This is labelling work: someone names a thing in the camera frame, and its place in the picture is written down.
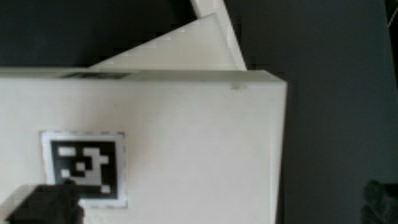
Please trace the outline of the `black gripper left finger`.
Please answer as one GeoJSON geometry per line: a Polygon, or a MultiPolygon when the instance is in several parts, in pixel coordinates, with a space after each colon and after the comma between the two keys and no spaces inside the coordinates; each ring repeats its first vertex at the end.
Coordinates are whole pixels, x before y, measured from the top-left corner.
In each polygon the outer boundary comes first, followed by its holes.
{"type": "Polygon", "coordinates": [[[70,179],[62,184],[40,184],[8,212],[5,224],[83,224],[79,189],[70,179]]]}

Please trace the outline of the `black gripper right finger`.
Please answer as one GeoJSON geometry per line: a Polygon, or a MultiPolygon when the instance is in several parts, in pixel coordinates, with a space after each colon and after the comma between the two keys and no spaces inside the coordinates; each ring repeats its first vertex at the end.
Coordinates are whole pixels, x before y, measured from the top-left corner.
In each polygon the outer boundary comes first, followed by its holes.
{"type": "Polygon", "coordinates": [[[371,180],[362,191],[360,224],[398,224],[398,183],[371,180]]]}

